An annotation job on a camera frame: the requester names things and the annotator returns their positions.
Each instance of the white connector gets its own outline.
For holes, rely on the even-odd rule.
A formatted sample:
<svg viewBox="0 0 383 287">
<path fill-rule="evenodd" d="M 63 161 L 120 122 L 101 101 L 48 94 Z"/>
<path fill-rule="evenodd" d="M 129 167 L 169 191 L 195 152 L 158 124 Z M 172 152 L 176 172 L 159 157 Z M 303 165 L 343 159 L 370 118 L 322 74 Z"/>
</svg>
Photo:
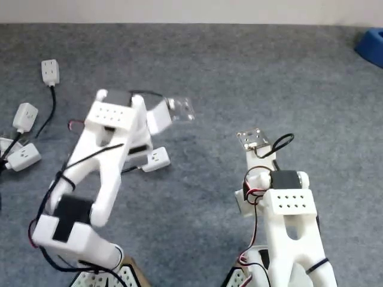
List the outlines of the white connector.
<svg viewBox="0 0 383 287">
<path fill-rule="evenodd" d="M 170 165 L 170 158 L 166 148 L 161 147 L 154 149 L 148 154 L 148 163 L 141 167 L 144 172 L 152 172 Z"/>
<path fill-rule="evenodd" d="M 19 133 L 29 132 L 35 123 L 37 113 L 38 109 L 30 103 L 22 103 L 14 116 L 13 127 L 15 127 Z"/>
<path fill-rule="evenodd" d="M 55 59 L 41 62 L 42 81 L 47 86 L 54 86 L 60 83 L 59 64 Z"/>
<path fill-rule="evenodd" d="M 27 144 L 22 149 L 12 153 L 7 157 L 5 167 L 18 172 L 23 170 L 41 159 L 41 154 L 32 143 Z"/>
</svg>

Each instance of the blue container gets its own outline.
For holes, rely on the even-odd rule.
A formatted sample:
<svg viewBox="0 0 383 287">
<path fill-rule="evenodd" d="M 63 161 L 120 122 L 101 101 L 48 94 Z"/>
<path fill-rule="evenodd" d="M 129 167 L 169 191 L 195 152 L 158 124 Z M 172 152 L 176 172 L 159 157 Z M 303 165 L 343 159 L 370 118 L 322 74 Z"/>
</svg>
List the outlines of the blue container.
<svg viewBox="0 0 383 287">
<path fill-rule="evenodd" d="M 355 51 L 365 60 L 383 68 L 383 28 L 369 29 Z"/>
</svg>

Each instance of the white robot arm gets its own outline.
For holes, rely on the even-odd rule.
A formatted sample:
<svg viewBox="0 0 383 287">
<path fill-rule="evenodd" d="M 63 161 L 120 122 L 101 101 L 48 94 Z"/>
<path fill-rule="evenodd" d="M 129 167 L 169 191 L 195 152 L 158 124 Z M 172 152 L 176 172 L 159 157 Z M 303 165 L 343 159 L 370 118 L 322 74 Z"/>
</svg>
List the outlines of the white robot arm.
<svg viewBox="0 0 383 287">
<path fill-rule="evenodd" d="M 257 213 L 265 216 L 268 244 L 254 245 L 255 232 L 223 286 L 337 287 L 324 253 L 308 175 L 279 170 L 276 163 L 275 151 L 291 142 L 293 135 L 273 145 L 259 129 L 237 136 L 246 150 L 249 171 L 235 196 L 243 216 L 255 215 L 256 224 Z M 278 145 L 283 139 L 289 140 Z M 296 230 L 294 238 L 288 235 L 289 228 Z"/>
<path fill-rule="evenodd" d="M 58 255 L 119 271 L 122 248 L 100 237 L 93 226 L 108 221 L 125 161 L 145 166 L 153 151 L 151 135 L 170 126 L 180 108 L 187 110 L 189 120 L 194 119 L 188 101 L 163 98 L 147 111 L 138 94 L 99 90 L 76 147 L 46 195 L 49 214 L 39 212 L 33 242 Z M 75 195 L 75 186 L 94 170 L 101 178 L 95 200 Z"/>
</svg>

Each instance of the black wire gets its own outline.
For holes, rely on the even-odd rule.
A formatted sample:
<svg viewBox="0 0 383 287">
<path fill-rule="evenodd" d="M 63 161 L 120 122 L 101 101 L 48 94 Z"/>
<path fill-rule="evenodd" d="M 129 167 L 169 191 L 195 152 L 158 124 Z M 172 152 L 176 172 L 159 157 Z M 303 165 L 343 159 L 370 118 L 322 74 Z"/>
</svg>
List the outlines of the black wire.
<svg viewBox="0 0 383 287">
<path fill-rule="evenodd" d="M 263 197 L 263 196 L 256 196 L 254 202 L 256 203 L 257 202 L 257 199 L 259 197 Z M 256 241 L 256 237 L 257 237 L 257 230 L 258 230 L 258 214 L 257 214 L 257 205 L 255 204 L 254 205 L 254 216 L 256 218 L 256 222 L 254 224 L 254 237 L 253 237 L 253 241 L 250 243 L 249 247 L 247 247 L 244 251 L 241 252 L 241 254 L 244 254 L 246 251 L 248 251 L 249 249 L 251 249 L 253 247 L 253 244 L 254 242 Z M 260 266 L 265 275 L 266 275 L 266 278 L 268 280 L 268 284 L 269 284 L 269 287 L 271 287 L 271 283 L 270 283 L 270 278 L 269 278 L 269 275 L 268 275 L 268 272 L 266 271 L 266 269 L 260 264 L 260 263 L 257 263 L 257 262 L 252 262 L 252 263 L 242 263 L 241 260 L 238 258 L 237 262 L 241 265 L 241 266 L 244 266 L 244 267 L 248 267 L 248 266 L 252 266 L 252 265 L 257 265 L 257 266 Z"/>
<path fill-rule="evenodd" d="M 96 264 L 92 264 L 92 263 L 89 263 L 89 262 L 85 262 L 85 261 L 81 261 L 83 264 L 85 265 L 89 265 L 91 267 L 85 267 L 85 268 L 65 268 L 65 267 L 61 267 L 60 265 L 58 265 L 56 262 L 54 262 L 52 260 L 52 258 L 49 256 L 48 252 L 46 251 L 45 248 L 43 247 L 39 247 L 40 250 L 41 250 L 41 253 L 42 255 L 44 256 L 45 260 L 54 268 L 56 269 L 57 271 L 60 271 L 60 272 L 65 272 L 65 273 L 76 273 L 76 272 L 95 272 L 95 273 L 99 273 L 99 271 L 104 271 L 104 272 L 107 272 L 111 275 L 113 275 L 113 277 L 115 277 L 123 287 L 127 287 L 127 284 L 125 284 L 125 282 L 122 280 L 122 278 L 120 278 L 120 276 L 118 276 L 117 273 L 115 273 L 114 271 L 110 270 L 110 269 L 107 269 L 103 266 L 99 266 L 99 265 L 96 265 Z"/>
<path fill-rule="evenodd" d="M 279 164 L 276 162 L 276 160 L 273 160 L 273 165 L 274 165 L 275 170 L 281 170 L 279 168 Z"/>
<path fill-rule="evenodd" d="M 151 91 L 151 90 L 130 90 L 129 93 L 130 94 L 152 94 L 153 96 L 164 97 L 162 94 L 157 93 L 155 91 Z"/>
<path fill-rule="evenodd" d="M 103 148 L 99 151 L 96 151 L 94 152 L 93 154 L 91 155 L 88 155 L 87 157 L 84 157 L 82 158 L 81 160 L 78 160 L 76 161 L 75 163 L 72 163 L 71 165 L 68 166 L 68 161 L 69 159 L 71 158 L 71 156 L 69 156 L 67 158 L 67 160 L 63 163 L 62 165 L 62 168 L 60 170 L 60 172 L 64 172 L 66 169 L 69 169 L 71 168 L 72 166 L 75 166 L 76 164 L 79 164 L 79 163 L 82 163 L 83 161 L 85 160 L 88 160 L 102 152 L 105 152 L 105 151 L 108 151 L 108 150 L 111 150 L 111 149 L 114 149 L 114 148 L 119 148 L 123 146 L 123 144 L 118 144 L 118 145 L 114 145 L 114 146 L 108 146 L 106 148 Z M 40 207 L 38 209 L 38 213 L 37 213 L 37 216 L 36 216 L 36 219 L 37 219 L 37 222 L 38 220 L 40 219 L 43 211 L 44 211 L 44 208 L 45 208 L 45 205 L 47 204 L 47 201 L 50 197 L 50 194 L 52 193 L 53 189 L 56 187 L 57 183 L 60 181 L 61 177 L 60 176 L 57 176 L 56 175 L 56 178 L 55 180 L 53 181 L 52 185 L 50 186 L 50 188 L 48 189 L 48 191 L 46 192 L 44 198 L 42 199 L 41 201 L 41 204 L 40 204 Z M 87 263 L 87 265 L 91 265 L 92 267 L 87 267 L 87 268 L 65 268 L 65 267 L 61 267 L 59 266 L 58 264 L 56 264 L 53 259 L 49 256 L 48 252 L 46 251 L 45 248 L 39 246 L 40 250 L 41 250 L 41 253 L 42 255 L 44 256 L 45 260 L 56 270 L 58 271 L 61 271 L 61 272 L 92 272 L 94 271 L 95 273 L 99 272 L 100 270 L 101 271 L 104 271 L 104 272 L 107 272 L 109 274 L 112 274 L 121 284 L 122 286 L 124 287 L 127 287 L 127 285 L 125 284 L 125 282 L 115 273 L 113 272 L 112 270 L 110 269 L 107 269 L 105 267 L 102 267 L 102 266 L 98 266 L 96 264 L 91 264 L 91 263 Z"/>
<path fill-rule="evenodd" d="M 4 151 L 4 153 L 2 154 L 2 156 L 0 157 L 0 175 L 3 171 L 5 171 L 7 168 L 5 167 L 5 164 L 7 163 L 7 161 L 5 160 L 5 158 L 7 157 L 7 155 L 11 152 L 12 148 L 14 147 L 14 145 L 19 141 L 19 139 L 21 138 L 22 134 L 21 133 L 17 133 L 16 136 L 14 137 L 12 143 L 8 146 L 8 148 Z"/>
<path fill-rule="evenodd" d="M 123 169 L 122 171 L 121 171 L 121 174 L 123 174 L 123 173 L 126 173 L 126 172 L 131 172 L 132 170 L 135 170 L 135 169 L 137 169 L 138 167 L 136 167 L 136 166 L 132 166 L 132 167 L 129 167 L 129 168 L 127 168 L 127 169 Z"/>
<path fill-rule="evenodd" d="M 82 158 L 81 160 L 76 161 L 75 163 L 72 163 L 71 165 L 67 166 L 68 161 L 69 161 L 69 159 L 71 158 L 71 156 L 69 156 L 69 157 L 66 159 L 66 161 L 63 163 L 63 165 L 62 165 L 60 171 L 56 174 L 56 178 L 55 178 L 55 180 L 53 181 L 52 185 L 50 186 L 50 188 L 49 188 L 48 191 L 46 192 L 44 198 L 42 199 L 41 204 L 40 204 L 40 207 L 39 207 L 38 212 L 37 212 L 37 216 L 36 216 L 36 220 L 37 220 L 37 221 L 36 221 L 36 222 L 39 221 L 40 216 L 42 215 L 42 213 L 43 213 L 43 211 L 44 211 L 45 205 L 47 204 L 47 201 L 48 201 L 48 199 L 49 199 L 49 197 L 50 197 L 50 194 L 52 193 L 52 191 L 53 191 L 54 188 L 56 187 L 57 183 L 60 181 L 60 179 L 61 179 L 60 174 L 61 174 L 61 173 L 63 173 L 65 170 L 71 168 L 72 166 L 75 166 L 76 164 L 82 163 L 83 161 L 88 160 L 88 159 L 90 159 L 90 158 L 92 158 L 92 157 L 94 157 L 94 156 L 96 156 L 96 155 L 98 155 L 98 154 L 100 154 L 100 153 L 102 153 L 102 152 L 109 151 L 109 150 L 114 149 L 114 148 L 119 148 L 119 147 L 121 147 L 121 146 L 123 146 L 123 143 L 120 143 L 120 144 L 118 144 L 118 145 L 108 146 L 108 147 L 106 147 L 106 148 L 100 149 L 99 151 L 96 151 L 96 152 L 94 152 L 93 154 L 90 154 L 90 155 L 88 155 L 87 157 L 84 157 L 84 158 Z"/>
<path fill-rule="evenodd" d="M 282 140 L 284 140 L 285 138 L 289 138 L 289 139 L 288 139 L 287 141 L 285 141 L 284 143 L 278 145 L 278 144 L 279 144 Z M 270 150 L 269 152 L 265 153 L 263 156 L 260 157 L 260 156 L 257 154 L 257 149 L 254 150 L 254 153 L 256 154 L 256 156 L 257 156 L 258 158 L 261 158 L 261 159 L 266 158 L 266 157 L 268 157 L 269 155 L 272 155 L 273 153 L 279 151 L 281 148 L 284 148 L 285 146 L 287 146 L 290 142 L 293 141 L 293 139 L 294 139 L 294 134 L 293 134 L 293 133 L 287 133 L 286 135 L 283 135 L 283 136 L 281 136 L 279 139 L 277 139 L 277 140 L 273 143 L 271 150 Z"/>
<path fill-rule="evenodd" d="M 10 151 L 12 150 L 12 148 L 14 147 L 14 145 L 16 144 L 16 142 L 21 138 L 22 134 L 21 133 L 17 133 L 16 136 L 14 137 L 12 143 L 8 146 L 8 148 L 4 151 L 4 153 L 2 154 L 2 156 L 0 157 L 0 161 L 3 162 L 3 160 L 5 160 L 5 158 L 7 157 L 7 155 L 10 153 Z"/>
<path fill-rule="evenodd" d="M 64 258 L 62 258 L 60 255 L 57 256 L 62 262 L 64 262 L 66 265 L 68 265 L 69 267 L 71 268 L 76 268 L 74 267 L 73 265 L 71 265 L 69 262 L 67 262 L 67 260 L 65 260 Z"/>
<path fill-rule="evenodd" d="M 49 89 L 50 89 L 50 93 L 52 95 L 52 110 L 50 112 L 48 119 L 45 121 L 45 123 L 38 130 L 38 132 L 35 136 L 35 139 L 38 138 L 38 136 L 40 135 L 42 130 L 45 128 L 45 126 L 52 120 L 54 112 L 56 110 L 56 92 L 54 91 L 54 86 L 49 86 Z"/>
</svg>

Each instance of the gray carpet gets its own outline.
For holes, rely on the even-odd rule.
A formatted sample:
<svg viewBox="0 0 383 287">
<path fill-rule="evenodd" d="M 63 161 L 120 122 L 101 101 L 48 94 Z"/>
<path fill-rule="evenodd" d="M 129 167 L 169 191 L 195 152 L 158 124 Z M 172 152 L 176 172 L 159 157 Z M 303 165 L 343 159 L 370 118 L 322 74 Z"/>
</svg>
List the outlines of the gray carpet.
<svg viewBox="0 0 383 287">
<path fill-rule="evenodd" d="M 21 102 L 51 100 L 40 61 L 56 58 L 57 112 L 34 141 L 43 160 L 1 178 L 2 286 L 66 286 L 29 246 L 26 230 L 76 140 L 66 122 L 84 118 L 99 88 L 150 88 L 192 99 L 197 119 L 156 136 L 172 159 L 152 174 L 124 175 L 100 230 L 133 256 L 153 286 L 219 286 L 250 240 L 252 219 L 234 190 L 246 171 L 238 130 L 271 139 L 294 132 L 278 153 L 283 169 L 306 171 L 322 238 L 339 286 L 383 280 L 383 70 L 352 49 L 362 29 L 262 25 L 1 25 L 1 127 Z M 96 175 L 78 187 L 94 194 Z M 265 243 L 260 223 L 259 243 Z"/>
</svg>

